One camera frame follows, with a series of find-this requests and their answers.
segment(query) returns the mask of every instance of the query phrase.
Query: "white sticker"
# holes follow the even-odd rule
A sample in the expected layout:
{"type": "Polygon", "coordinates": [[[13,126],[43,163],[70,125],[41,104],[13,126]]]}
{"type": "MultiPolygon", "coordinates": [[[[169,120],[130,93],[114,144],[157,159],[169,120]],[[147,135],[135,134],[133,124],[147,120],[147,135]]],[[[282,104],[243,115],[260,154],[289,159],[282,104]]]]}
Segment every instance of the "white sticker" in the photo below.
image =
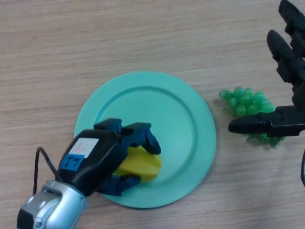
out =
{"type": "Polygon", "coordinates": [[[69,151],[69,154],[89,156],[99,139],[80,137],[69,151]]]}

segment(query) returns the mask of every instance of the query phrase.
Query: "green plate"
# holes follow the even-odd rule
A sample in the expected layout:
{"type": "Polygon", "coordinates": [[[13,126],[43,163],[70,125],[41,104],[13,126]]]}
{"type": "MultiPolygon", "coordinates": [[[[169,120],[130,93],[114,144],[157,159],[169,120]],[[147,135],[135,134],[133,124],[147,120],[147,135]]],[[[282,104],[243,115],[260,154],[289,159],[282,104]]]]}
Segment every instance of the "green plate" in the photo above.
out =
{"type": "Polygon", "coordinates": [[[189,194],[207,174],[216,149],[211,111],[202,97],[179,78],[159,72],[133,72],[98,88],[86,101],[74,136],[96,122],[120,118],[122,125],[152,124],[160,143],[162,168],[158,177],[106,198],[133,208],[155,208],[189,194]]]}

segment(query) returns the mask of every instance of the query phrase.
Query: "yellow toy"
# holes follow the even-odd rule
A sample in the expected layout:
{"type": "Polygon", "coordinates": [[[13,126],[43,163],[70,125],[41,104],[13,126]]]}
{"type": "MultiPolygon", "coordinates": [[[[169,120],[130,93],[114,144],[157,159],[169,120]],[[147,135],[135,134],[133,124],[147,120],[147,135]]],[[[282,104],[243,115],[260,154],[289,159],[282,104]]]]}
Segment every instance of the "yellow toy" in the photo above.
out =
{"type": "Polygon", "coordinates": [[[116,175],[138,175],[141,183],[147,183],[159,175],[162,165],[159,155],[148,153],[142,146],[129,147],[127,152],[127,157],[115,171],[116,175]]]}

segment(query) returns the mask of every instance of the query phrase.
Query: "bunch of grapes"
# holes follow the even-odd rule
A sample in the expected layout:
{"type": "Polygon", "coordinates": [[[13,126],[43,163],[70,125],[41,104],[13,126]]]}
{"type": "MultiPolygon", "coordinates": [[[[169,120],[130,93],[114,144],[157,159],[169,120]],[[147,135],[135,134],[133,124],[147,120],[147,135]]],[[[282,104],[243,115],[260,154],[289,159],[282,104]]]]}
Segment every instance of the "bunch of grapes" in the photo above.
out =
{"type": "Polygon", "coordinates": [[[269,113],[275,110],[270,100],[261,91],[254,92],[250,87],[236,87],[233,92],[221,90],[219,97],[227,102],[231,111],[239,116],[254,115],[258,112],[269,113]]]}

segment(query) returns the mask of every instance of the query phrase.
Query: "wooden table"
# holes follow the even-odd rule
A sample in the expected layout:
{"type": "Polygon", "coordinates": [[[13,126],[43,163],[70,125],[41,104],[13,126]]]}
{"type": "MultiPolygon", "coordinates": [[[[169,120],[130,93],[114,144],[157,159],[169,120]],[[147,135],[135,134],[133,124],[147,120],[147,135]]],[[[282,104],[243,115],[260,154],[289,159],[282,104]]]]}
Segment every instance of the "wooden table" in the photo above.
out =
{"type": "MultiPolygon", "coordinates": [[[[303,0],[292,1],[305,12],[303,0]]],[[[291,104],[266,44],[285,38],[279,0],[1,0],[0,227],[16,228],[30,197],[36,147],[58,164],[78,112],[107,80],[136,70],[180,77],[207,101],[217,125],[213,168],[187,197],[164,208],[127,209],[89,198],[79,229],[302,229],[303,137],[275,149],[227,131],[215,101],[224,88],[263,90],[291,104]]],[[[38,187],[53,175],[43,159],[38,187]]]]}

